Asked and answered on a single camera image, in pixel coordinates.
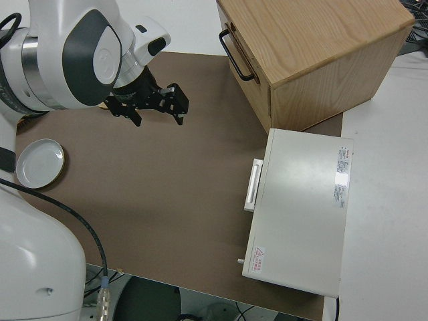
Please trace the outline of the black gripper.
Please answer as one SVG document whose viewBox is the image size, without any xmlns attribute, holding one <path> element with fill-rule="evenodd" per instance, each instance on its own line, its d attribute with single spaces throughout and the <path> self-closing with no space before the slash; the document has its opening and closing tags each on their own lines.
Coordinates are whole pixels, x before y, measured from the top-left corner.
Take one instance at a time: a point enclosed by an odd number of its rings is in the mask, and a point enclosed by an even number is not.
<svg viewBox="0 0 428 321">
<path fill-rule="evenodd" d="M 149 68 L 143 69 L 131 83 L 114 88 L 112 93 L 114 96 L 104 100 L 107 109 L 113 116 L 123 116 L 137 127 L 141 126 L 142 117 L 134 106 L 137 108 L 155 106 L 155 110 L 170 114 L 179 126 L 183 125 L 184 117 L 189 110 L 189 99 L 181 87 L 172 83 L 160 89 Z"/>
</svg>

